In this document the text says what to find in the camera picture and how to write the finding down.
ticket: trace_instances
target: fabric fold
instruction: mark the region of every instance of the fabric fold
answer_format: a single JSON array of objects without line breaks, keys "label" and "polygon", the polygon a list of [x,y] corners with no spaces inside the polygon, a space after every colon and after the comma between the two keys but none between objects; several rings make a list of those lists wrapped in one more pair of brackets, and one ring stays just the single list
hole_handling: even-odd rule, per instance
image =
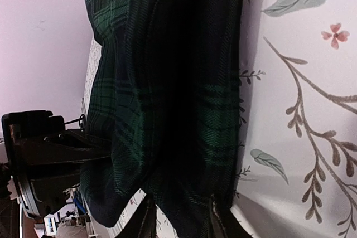
[{"label": "fabric fold", "polygon": [[233,195],[242,0],[86,5],[103,47],[86,131],[112,143],[81,170],[91,214],[113,226],[142,188],[179,237],[206,237],[210,196]]}]

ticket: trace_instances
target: pink flower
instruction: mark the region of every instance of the pink flower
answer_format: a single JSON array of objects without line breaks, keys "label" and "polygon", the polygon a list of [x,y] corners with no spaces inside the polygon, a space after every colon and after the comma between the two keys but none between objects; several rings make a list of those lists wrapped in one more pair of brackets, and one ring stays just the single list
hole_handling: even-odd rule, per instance
[{"label": "pink flower", "polygon": [[335,49],[339,49],[339,41],[345,42],[347,41],[347,37],[350,36],[350,33],[348,31],[341,31],[338,33],[339,29],[341,28],[342,24],[337,23],[335,25],[330,25],[332,33],[327,33],[325,31],[322,31],[322,38],[324,40],[330,39],[332,36],[334,37],[331,42],[331,47]]}]

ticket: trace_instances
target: brown branch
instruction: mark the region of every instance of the brown branch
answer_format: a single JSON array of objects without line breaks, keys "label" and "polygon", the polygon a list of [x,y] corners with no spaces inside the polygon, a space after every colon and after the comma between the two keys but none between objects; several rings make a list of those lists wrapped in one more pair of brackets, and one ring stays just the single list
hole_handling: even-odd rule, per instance
[{"label": "brown branch", "polygon": [[[290,70],[290,72],[291,72],[291,74],[292,74],[292,76],[294,78],[295,84],[297,86],[297,91],[298,91],[297,92],[297,101],[296,101],[295,106],[287,109],[286,113],[287,114],[292,114],[292,113],[296,114],[296,113],[298,113],[297,110],[300,107],[300,113],[301,113],[301,119],[302,119],[302,122],[303,122],[303,126],[305,128],[306,135],[307,135],[307,137],[308,137],[308,139],[309,139],[309,141],[310,141],[310,143],[311,143],[311,145],[313,147],[313,150],[315,152],[315,157],[316,157],[315,167],[312,170],[312,172],[307,174],[307,176],[305,177],[305,182],[309,181],[311,179],[311,177],[312,177],[312,182],[311,182],[310,188],[305,193],[305,195],[303,196],[303,199],[302,199],[303,202],[306,202],[306,200],[308,199],[309,195],[311,194],[311,196],[312,196],[312,206],[311,206],[311,208],[309,209],[309,211],[306,214],[306,219],[310,219],[312,217],[313,213],[315,213],[316,218],[317,218],[317,220],[319,222],[319,217],[316,214],[316,212],[317,212],[316,204],[317,203],[316,203],[316,201],[314,201],[314,198],[316,198],[316,195],[315,195],[314,186],[313,186],[313,185],[315,185],[316,181],[318,181],[316,174],[319,173],[318,172],[319,171],[319,161],[321,161],[324,164],[325,168],[331,174],[332,178],[335,180],[337,185],[339,185],[339,187],[341,188],[342,192],[345,194],[347,199],[350,201],[352,211],[353,211],[353,207],[357,210],[356,201],[352,198],[350,193],[347,191],[347,188],[351,190],[351,186],[347,185],[344,181],[342,181],[340,179],[340,177],[335,173],[335,171],[331,168],[331,166],[327,163],[325,157],[322,155],[321,151],[319,150],[319,148],[318,148],[313,136],[324,138],[324,139],[327,139],[329,141],[334,141],[333,143],[330,142],[331,145],[333,145],[333,144],[334,145],[341,145],[340,148],[341,148],[342,152],[344,152],[346,158],[348,160],[350,160],[350,161],[353,161],[353,160],[349,158],[351,156],[347,153],[347,151],[344,148],[343,144],[348,145],[351,150],[354,150],[354,149],[357,150],[357,146],[355,144],[352,144],[352,143],[342,143],[342,142],[338,142],[338,141],[332,139],[331,136],[334,136],[335,132],[331,131],[331,132],[326,132],[324,134],[321,134],[321,133],[318,133],[318,132],[316,132],[316,131],[311,129],[311,127],[309,126],[309,124],[307,122],[306,116],[305,116],[305,110],[304,110],[303,98],[302,98],[302,88],[301,88],[301,84],[300,84],[300,81],[299,81],[298,77],[300,77],[303,81],[307,82],[313,89],[315,89],[319,94],[321,94],[322,96],[324,96],[328,100],[334,102],[335,104],[337,104],[337,105],[343,107],[344,109],[349,110],[349,111],[351,111],[351,112],[353,112],[355,114],[357,114],[357,110],[352,108],[352,107],[350,107],[350,106],[348,106],[348,105],[346,105],[345,103],[356,102],[357,101],[357,95],[353,95],[353,96],[335,96],[335,95],[331,95],[331,94],[326,93],[325,91],[320,89],[318,86],[316,86],[314,83],[312,83],[306,76],[304,76],[302,73],[300,73],[295,67],[293,67],[292,64],[289,62],[290,58],[287,58],[287,57],[283,56],[282,54],[280,54],[277,51],[277,49],[265,37],[264,37],[264,40],[269,45],[269,47],[277,54],[277,56],[286,64],[286,66],[288,67],[288,69]],[[300,59],[294,59],[294,61],[295,62],[301,62],[302,64],[303,64],[303,62],[304,63],[306,62],[306,61],[303,61],[303,60],[300,60]]]},{"label": "brown branch", "polygon": [[343,105],[343,103],[356,103],[357,102],[357,95],[351,95],[351,96],[336,96],[336,95],[331,95],[328,94],[327,92],[323,91],[320,87],[315,85],[313,82],[311,82],[305,75],[303,75],[301,72],[299,72],[295,67],[293,67],[289,62],[288,62],[288,57],[283,56],[280,54],[279,51],[269,42],[264,37],[265,42],[269,45],[269,47],[284,61],[284,63],[289,67],[291,73],[294,73],[295,76],[299,76],[303,81],[309,84],[313,89],[315,89],[320,95],[328,99],[329,101],[332,101],[333,103],[343,107],[344,109],[347,109],[351,111],[354,114],[357,114],[357,109],[350,107],[348,105]]}]

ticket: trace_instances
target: pink wall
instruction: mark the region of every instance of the pink wall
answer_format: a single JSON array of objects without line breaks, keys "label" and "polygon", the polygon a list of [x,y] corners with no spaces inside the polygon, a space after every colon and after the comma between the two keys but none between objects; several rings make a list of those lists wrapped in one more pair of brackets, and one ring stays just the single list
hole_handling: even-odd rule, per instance
[{"label": "pink wall", "polygon": [[90,42],[84,0],[0,0],[0,116],[47,109],[77,118]]}]

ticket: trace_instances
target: tartan blanket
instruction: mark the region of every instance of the tartan blanket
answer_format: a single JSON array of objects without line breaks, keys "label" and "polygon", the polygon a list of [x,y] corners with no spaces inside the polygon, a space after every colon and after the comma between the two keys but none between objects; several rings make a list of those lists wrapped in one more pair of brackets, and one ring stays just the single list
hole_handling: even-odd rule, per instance
[{"label": "tartan blanket", "polygon": [[81,169],[93,217],[114,226],[141,188],[206,238],[209,197],[233,198],[242,0],[85,1],[102,45],[86,133],[111,150]]}]

